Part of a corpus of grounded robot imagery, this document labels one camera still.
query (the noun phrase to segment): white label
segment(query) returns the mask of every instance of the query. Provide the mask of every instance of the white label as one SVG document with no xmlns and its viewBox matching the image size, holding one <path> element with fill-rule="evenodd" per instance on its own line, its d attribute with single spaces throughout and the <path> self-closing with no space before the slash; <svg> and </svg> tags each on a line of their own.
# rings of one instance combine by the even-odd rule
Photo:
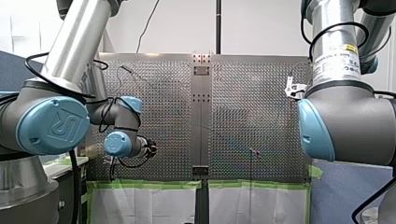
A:
<svg viewBox="0 0 396 224">
<path fill-rule="evenodd" d="M 314 62 L 314 74 L 323 76 L 359 76 L 359 56 L 350 50 L 337 50 L 318 57 Z"/>
</svg>

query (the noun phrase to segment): wire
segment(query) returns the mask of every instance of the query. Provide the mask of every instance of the wire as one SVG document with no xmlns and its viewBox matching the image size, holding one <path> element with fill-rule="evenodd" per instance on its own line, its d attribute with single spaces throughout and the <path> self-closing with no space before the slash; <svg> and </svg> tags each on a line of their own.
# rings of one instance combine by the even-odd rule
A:
<svg viewBox="0 0 396 224">
<path fill-rule="evenodd" d="M 393 96 L 393 98 L 396 98 L 396 92 L 391 92 L 391 91 L 374 91 L 374 94 L 388 95 L 388 96 Z"/>
<path fill-rule="evenodd" d="M 151 14 L 148 17 L 148 21 L 146 23 L 146 27 L 145 27 L 143 33 L 139 36 L 139 43 L 137 44 L 136 53 L 138 53 L 139 50 L 140 50 L 140 44 L 142 43 L 143 35 L 146 33 L 147 29 L 149 28 L 149 22 L 151 21 L 152 15 L 154 14 L 155 9 L 157 8 L 159 3 L 160 3 L 160 0 L 157 0 L 157 2 L 155 3 L 154 9 L 152 9 Z"/>
<path fill-rule="evenodd" d="M 141 163 L 139 163 L 139 164 L 137 164 L 137 165 L 135 165 L 135 166 L 127 165 L 125 162 L 123 162 L 123 161 L 121 160 L 121 158 L 117 158 L 117 159 L 119 160 L 120 164 L 121 164 L 123 167 L 128 168 L 128 169 L 135 169 L 135 168 L 139 168 L 139 167 L 141 167 L 142 165 L 144 165 L 144 164 L 149 160 L 149 157 L 146 157 L 146 159 L 145 159 L 144 161 L 142 161 Z"/>
<path fill-rule="evenodd" d="M 32 67 L 32 65 L 29 64 L 29 62 L 32 61 L 33 59 L 35 59 L 35 58 L 41 58 L 41 57 L 43 57 L 43 56 L 48 56 L 49 54 L 50 54 L 49 52 L 45 52 L 45 53 L 40 53 L 40 54 L 35 54 L 35 55 L 32 55 L 32 56 L 29 56 L 29 57 L 27 57 L 27 58 L 25 59 L 24 65 L 25 65 L 25 67 L 26 67 L 31 73 L 33 73 L 35 76 L 37 76 L 37 77 L 43 79 L 44 81 L 48 82 L 50 85 L 52 85 L 52 86 L 54 86 L 54 87 L 56 87 L 56 88 L 59 88 L 59 89 L 61 89 L 61 90 L 63 90 L 63 91 L 66 91 L 66 92 L 72 92 L 72 93 L 74 93 L 75 95 L 82 96 L 82 97 L 85 97 L 85 98 L 95 98 L 95 97 L 96 97 L 95 95 L 84 94 L 84 93 L 77 92 L 77 91 L 70 91 L 69 89 L 66 89 L 66 88 L 64 88 L 64 87 L 62 87 L 62 86 L 59 86 L 59 85 L 56 84 L 55 82 L 52 82 L 51 80 L 49 80 L 49 79 L 46 78 L 45 76 L 43 76 L 43 75 L 41 75 L 40 73 L 38 73 L 38 72 Z"/>
<path fill-rule="evenodd" d="M 352 220 L 355 224 L 359 224 L 358 220 L 356 219 L 356 216 L 370 203 L 375 201 L 379 196 L 381 196 L 383 193 L 385 193 L 388 189 L 392 188 L 393 185 L 396 183 L 396 177 L 393 177 L 384 187 L 379 189 L 375 194 L 373 194 L 369 199 L 367 199 L 364 203 L 359 205 L 358 208 L 355 209 L 352 213 Z"/>
<path fill-rule="evenodd" d="M 309 47 L 309 60 L 311 60 L 311 62 L 313 62 L 314 47 L 315 47 L 315 44 L 318 42 L 318 40 L 332 28 L 337 27 L 337 26 L 343 26 L 343 25 L 353 25 L 353 26 L 357 26 L 363 30 L 365 37 L 364 37 L 363 41 L 358 45 L 358 48 L 362 47 L 369 39 L 369 30 L 367 29 L 367 27 L 365 27 L 361 23 L 358 23 L 355 21 L 345 21 L 345 22 L 339 22 L 339 23 L 333 24 L 333 25 L 327 27 L 326 29 L 320 31 L 317 34 L 317 36 L 315 36 L 315 38 L 312 40 L 311 46 Z"/>
<path fill-rule="evenodd" d="M 305 35 L 305 30 L 304 30 L 304 20 L 305 20 L 305 15 L 306 15 L 306 9 L 308 8 L 310 1 L 305 1 L 305 5 L 303 7 L 303 12 L 301 14 L 301 23 L 300 23 L 300 29 L 301 29 L 301 35 L 303 36 L 303 39 L 305 40 L 306 43 L 309 45 L 312 44 L 312 42 L 306 37 Z"/>
<path fill-rule="evenodd" d="M 74 149 L 69 151 L 70 161 L 72 163 L 72 172 L 73 172 L 73 215 L 72 215 L 72 224 L 78 223 L 78 209 L 80 204 L 80 193 L 79 193 L 79 173 L 78 173 L 78 164 L 77 158 Z"/>
<path fill-rule="evenodd" d="M 105 106 L 102 107 L 102 112 L 101 112 L 102 118 L 101 118 L 100 123 L 99 123 L 99 133 L 104 133 L 108 129 L 108 127 L 110 126 L 110 125 L 108 125 L 106 123 L 106 116 L 110 112 L 111 106 L 114 105 L 115 99 L 113 97 L 108 97 L 107 100 L 110 100 L 110 103 L 107 103 L 108 106 L 107 106 L 106 112 L 105 112 Z M 107 126 L 102 130 L 102 125 L 104 125 L 104 124 L 107 125 Z"/>
<path fill-rule="evenodd" d="M 102 71 L 105 71 L 105 70 L 107 70 L 107 68 L 108 68 L 108 63 L 105 63 L 105 62 L 102 62 L 102 61 L 99 61 L 99 60 L 93 60 L 95 63 L 99 63 L 99 64 L 102 64 L 102 65 L 104 65 L 105 67 L 100 67 L 100 70 L 102 70 Z"/>
<path fill-rule="evenodd" d="M 392 27 L 390 26 L 389 27 L 389 34 L 388 34 L 388 38 L 387 38 L 387 40 L 385 41 L 385 43 L 381 46 L 381 48 L 379 48 L 378 50 L 376 50 L 376 51 L 374 51 L 373 53 L 370 53 L 370 54 L 367 54 L 367 55 L 363 55 L 363 56 L 361 56 L 361 57 L 359 57 L 360 59 L 363 59 L 363 58 L 368 58 L 368 57 L 371 57 L 371 56 L 373 56 L 373 55 L 376 55 L 379 51 L 381 51 L 387 44 L 388 44 L 388 42 L 390 41 L 390 37 L 392 36 Z"/>
<path fill-rule="evenodd" d="M 17 98 L 18 98 L 18 96 L 12 96 L 12 97 L 8 97 L 8 98 L 0 99 L 0 106 L 11 103 L 11 102 L 15 101 Z"/>
<path fill-rule="evenodd" d="M 113 176 L 114 176 L 115 166 L 116 166 L 116 158 L 115 157 L 111 157 L 110 174 L 109 174 L 110 182 L 114 180 Z"/>
<path fill-rule="evenodd" d="M 116 71 L 116 77 L 117 77 L 117 79 L 119 80 L 120 85 L 119 85 L 114 91 L 112 91 L 111 93 L 115 93 L 115 92 L 119 91 L 119 90 L 122 88 L 122 80 L 121 80 L 121 78 L 120 78 L 120 69 L 123 69 L 123 70 L 125 70 L 126 72 L 128 72 L 129 74 L 132 74 L 130 71 L 128 71 L 127 69 L 125 69 L 125 67 L 124 67 L 123 65 L 122 65 L 122 66 L 119 66 L 119 67 L 117 68 L 117 71 Z"/>
</svg>

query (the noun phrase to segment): black bracket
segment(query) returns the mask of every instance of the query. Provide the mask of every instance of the black bracket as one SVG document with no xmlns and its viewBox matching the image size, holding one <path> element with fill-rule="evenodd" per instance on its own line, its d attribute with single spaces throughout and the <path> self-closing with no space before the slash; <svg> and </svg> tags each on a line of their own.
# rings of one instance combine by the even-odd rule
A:
<svg viewBox="0 0 396 224">
<path fill-rule="evenodd" d="M 192 166 L 193 175 L 209 175 L 208 166 Z"/>
</svg>

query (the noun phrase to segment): white wall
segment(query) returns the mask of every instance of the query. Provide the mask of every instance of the white wall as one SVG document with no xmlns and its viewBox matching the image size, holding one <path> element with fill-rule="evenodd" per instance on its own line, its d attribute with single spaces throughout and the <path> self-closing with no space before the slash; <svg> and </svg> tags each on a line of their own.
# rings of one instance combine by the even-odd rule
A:
<svg viewBox="0 0 396 224">
<path fill-rule="evenodd" d="M 135 52 L 155 2 L 122 3 L 107 25 L 104 51 Z M 224 0 L 222 6 L 223 54 L 307 55 L 300 34 L 300 1 Z M 24 57 L 48 51 L 61 26 L 55 0 L 0 0 L 0 50 Z M 311 26 L 305 28 L 311 36 Z M 215 0 L 161 0 L 140 52 L 208 53 L 215 51 L 215 35 Z M 364 77 L 376 90 L 396 88 L 394 39 L 379 53 L 377 72 Z"/>
<path fill-rule="evenodd" d="M 49 51 L 62 26 L 55 0 L 0 0 L 0 50 L 26 57 Z"/>
</svg>

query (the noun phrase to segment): metal pegboard wall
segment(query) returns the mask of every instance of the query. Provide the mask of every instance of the metal pegboard wall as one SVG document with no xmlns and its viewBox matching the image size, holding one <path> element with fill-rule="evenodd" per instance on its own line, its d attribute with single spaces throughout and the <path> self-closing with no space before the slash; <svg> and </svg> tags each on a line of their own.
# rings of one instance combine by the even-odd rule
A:
<svg viewBox="0 0 396 224">
<path fill-rule="evenodd" d="M 306 83 L 309 65 L 301 62 L 307 60 L 212 59 L 210 178 L 306 181 L 309 160 L 300 145 L 297 103 L 284 92 L 291 68 L 294 83 Z"/>
<path fill-rule="evenodd" d="M 131 61 L 106 60 L 109 96 L 132 95 L 143 101 L 139 134 L 154 140 L 158 154 L 138 169 L 116 166 L 117 178 L 149 180 L 191 180 L 191 62 L 145 61 L 132 55 Z M 130 74 L 121 69 L 127 66 Z M 107 133 L 94 127 L 97 158 L 91 161 L 89 179 L 108 179 L 109 164 L 103 142 Z M 136 165 L 143 159 L 123 159 Z"/>
</svg>

